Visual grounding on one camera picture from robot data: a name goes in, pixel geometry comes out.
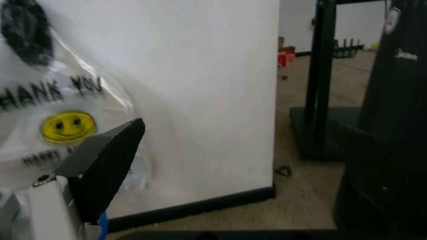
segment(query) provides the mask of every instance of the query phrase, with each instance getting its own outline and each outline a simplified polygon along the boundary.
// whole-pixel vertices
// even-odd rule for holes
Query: yellow smiley face
[[[41,125],[43,138],[52,144],[77,143],[96,131],[94,118],[81,111],[59,113],[49,117]]]

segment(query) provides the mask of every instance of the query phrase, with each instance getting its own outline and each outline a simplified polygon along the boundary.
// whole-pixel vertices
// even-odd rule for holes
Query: beige carpet
[[[373,52],[335,59],[331,106],[360,106],[374,62]],[[289,108],[303,106],[310,58],[298,57],[277,75],[274,167],[289,165],[293,175],[274,176],[277,197],[263,202],[189,216],[110,234],[110,240],[146,230],[272,230],[334,228],[332,207],[343,174],[343,163],[304,161],[294,139]]]

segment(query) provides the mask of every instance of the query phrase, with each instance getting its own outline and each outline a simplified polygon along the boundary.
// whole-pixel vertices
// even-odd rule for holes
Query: white wall
[[[297,52],[310,51],[316,0],[280,0],[279,35]],[[338,5],[335,39],[360,39],[366,47],[380,41],[384,25],[384,1]]]
[[[278,0],[40,0],[147,125],[149,188],[119,217],[272,185]]]

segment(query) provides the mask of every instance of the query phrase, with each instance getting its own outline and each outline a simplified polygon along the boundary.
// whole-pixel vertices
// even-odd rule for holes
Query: white partition
[[[279,0],[40,0],[129,92],[150,179],[112,218],[272,187]]]

